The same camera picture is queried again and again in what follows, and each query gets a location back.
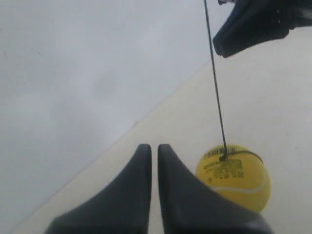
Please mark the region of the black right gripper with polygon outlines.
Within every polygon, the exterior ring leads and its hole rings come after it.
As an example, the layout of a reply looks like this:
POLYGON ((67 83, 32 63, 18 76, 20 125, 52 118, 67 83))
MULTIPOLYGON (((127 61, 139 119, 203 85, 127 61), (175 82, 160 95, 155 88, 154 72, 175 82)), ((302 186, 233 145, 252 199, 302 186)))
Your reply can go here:
POLYGON ((220 0, 234 8, 213 39, 219 56, 228 58, 271 40, 285 38, 296 27, 312 25, 310 0, 220 0))

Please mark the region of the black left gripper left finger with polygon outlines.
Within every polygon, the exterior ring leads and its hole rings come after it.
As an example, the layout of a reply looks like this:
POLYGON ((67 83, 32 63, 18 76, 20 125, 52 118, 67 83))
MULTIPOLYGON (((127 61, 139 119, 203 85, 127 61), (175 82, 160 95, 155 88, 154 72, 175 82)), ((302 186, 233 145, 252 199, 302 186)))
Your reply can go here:
POLYGON ((138 145, 134 155, 97 195, 56 217, 48 234, 146 234, 152 188, 152 152, 138 145))

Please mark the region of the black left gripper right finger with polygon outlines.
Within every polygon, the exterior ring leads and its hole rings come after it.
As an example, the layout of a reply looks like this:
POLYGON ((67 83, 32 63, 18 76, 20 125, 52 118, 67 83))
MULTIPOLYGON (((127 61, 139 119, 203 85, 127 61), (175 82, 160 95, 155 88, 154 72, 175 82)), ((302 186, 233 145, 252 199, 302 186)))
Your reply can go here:
POLYGON ((157 151, 158 191, 166 234, 270 234, 259 214, 200 182, 169 144, 157 151))

